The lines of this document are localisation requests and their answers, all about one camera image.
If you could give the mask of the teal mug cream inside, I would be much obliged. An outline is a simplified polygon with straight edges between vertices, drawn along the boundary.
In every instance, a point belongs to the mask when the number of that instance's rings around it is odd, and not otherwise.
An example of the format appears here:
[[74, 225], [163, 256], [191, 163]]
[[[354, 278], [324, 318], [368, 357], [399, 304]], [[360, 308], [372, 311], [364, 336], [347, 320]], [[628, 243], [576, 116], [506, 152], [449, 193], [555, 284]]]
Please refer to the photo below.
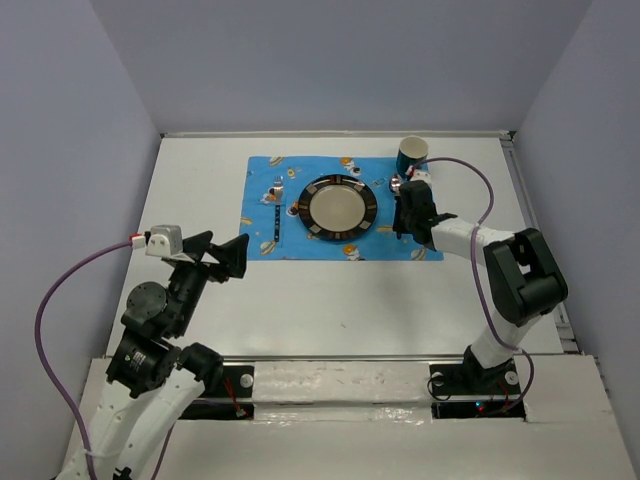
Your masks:
[[408, 136], [403, 138], [398, 147], [396, 156], [396, 172], [405, 176], [410, 167], [427, 157], [428, 143], [421, 137]]

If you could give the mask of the blue space print cloth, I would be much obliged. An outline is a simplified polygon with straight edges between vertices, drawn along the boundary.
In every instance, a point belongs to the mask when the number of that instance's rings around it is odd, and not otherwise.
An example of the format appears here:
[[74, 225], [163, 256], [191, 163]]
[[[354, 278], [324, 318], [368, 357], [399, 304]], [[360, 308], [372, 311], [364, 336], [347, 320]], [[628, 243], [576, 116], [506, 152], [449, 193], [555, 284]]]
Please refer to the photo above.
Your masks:
[[[388, 188], [396, 172], [393, 157], [252, 156], [248, 160], [239, 232], [250, 236], [250, 260], [441, 261], [443, 255], [400, 240], [392, 231], [395, 202]], [[297, 200], [311, 181], [332, 174], [355, 177], [368, 185], [378, 201], [373, 227], [346, 242], [320, 240], [298, 218]], [[276, 176], [283, 177], [280, 241], [274, 242]]]

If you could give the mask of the black rimmed cream plate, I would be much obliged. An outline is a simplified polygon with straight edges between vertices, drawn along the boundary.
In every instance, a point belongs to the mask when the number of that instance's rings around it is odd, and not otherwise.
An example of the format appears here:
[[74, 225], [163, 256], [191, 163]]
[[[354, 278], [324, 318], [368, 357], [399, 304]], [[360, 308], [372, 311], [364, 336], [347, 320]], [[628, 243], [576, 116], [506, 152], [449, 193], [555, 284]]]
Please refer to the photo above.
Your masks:
[[363, 181], [341, 174], [319, 177], [301, 191], [298, 218], [313, 236], [346, 242], [365, 235], [374, 225], [378, 201]]

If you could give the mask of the silver fork black handle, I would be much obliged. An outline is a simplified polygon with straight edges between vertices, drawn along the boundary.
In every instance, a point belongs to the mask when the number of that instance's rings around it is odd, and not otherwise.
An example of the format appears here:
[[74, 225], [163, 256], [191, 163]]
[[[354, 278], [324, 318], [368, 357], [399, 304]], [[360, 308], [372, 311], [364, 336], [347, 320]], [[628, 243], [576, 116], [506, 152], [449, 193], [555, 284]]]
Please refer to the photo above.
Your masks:
[[274, 178], [274, 186], [273, 186], [273, 195], [274, 195], [274, 205], [275, 205], [275, 213], [274, 213], [274, 242], [278, 243], [280, 241], [280, 231], [281, 231], [281, 201], [284, 193], [284, 184], [283, 177], [276, 176]]

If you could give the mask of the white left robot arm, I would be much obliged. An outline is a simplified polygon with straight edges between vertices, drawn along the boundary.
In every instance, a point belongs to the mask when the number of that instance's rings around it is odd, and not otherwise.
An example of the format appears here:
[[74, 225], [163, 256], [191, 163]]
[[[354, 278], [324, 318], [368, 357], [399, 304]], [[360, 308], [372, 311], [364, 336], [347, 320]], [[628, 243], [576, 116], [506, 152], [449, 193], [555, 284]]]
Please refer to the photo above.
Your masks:
[[56, 375], [50, 380], [75, 417], [79, 445], [60, 479], [134, 479], [158, 444], [168, 438], [181, 414], [200, 396], [215, 392], [223, 375], [223, 358], [183, 336], [202, 292], [210, 283], [243, 277], [248, 238], [222, 245], [204, 231], [183, 237], [176, 225], [160, 225], [81, 260], [55, 286], [92, 261], [117, 250], [143, 249], [172, 269], [167, 284], [154, 281], [134, 287], [121, 317], [124, 331], [105, 372], [95, 414], [85, 421]]

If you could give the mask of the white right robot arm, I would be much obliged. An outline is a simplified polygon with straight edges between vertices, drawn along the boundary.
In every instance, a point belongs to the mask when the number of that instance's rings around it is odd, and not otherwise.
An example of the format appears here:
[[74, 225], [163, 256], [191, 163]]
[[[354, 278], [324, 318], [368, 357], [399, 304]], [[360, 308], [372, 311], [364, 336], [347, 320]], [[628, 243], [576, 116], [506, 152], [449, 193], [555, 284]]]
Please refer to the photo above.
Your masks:
[[330, 175], [247, 197], [244, 280], [206, 299], [202, 323], [228, 354], [350, 357], [451, 353], [449, 385], [482, 392], [531, 326], [567, 295], [535, 229], [484, 228], [435, 206], [430, 186], [393, 197]]

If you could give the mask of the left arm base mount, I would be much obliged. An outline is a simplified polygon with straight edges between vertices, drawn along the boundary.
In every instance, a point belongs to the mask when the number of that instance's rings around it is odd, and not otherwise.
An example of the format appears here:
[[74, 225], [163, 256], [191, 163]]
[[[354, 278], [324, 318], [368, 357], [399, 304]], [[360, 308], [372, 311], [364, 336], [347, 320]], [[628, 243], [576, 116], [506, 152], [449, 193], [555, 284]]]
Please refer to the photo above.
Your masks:
[[254, 417], [252, 399], [254, 365], [224, 365], [220, 382], [207, 388], [181, 414], [180, 420], [249, 421]]

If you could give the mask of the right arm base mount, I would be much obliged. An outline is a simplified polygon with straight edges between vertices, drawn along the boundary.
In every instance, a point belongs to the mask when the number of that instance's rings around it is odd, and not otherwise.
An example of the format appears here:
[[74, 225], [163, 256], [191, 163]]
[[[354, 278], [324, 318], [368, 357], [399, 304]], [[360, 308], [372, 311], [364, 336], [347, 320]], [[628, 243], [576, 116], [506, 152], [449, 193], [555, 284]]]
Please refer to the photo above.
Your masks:
[[426, 387], [435, 420], [526, 419], [525, 407], [518, 402], [522, 388], [513, 360], [478, 384], [464, 380], [461, 372], [461, 363], [429, 366]]

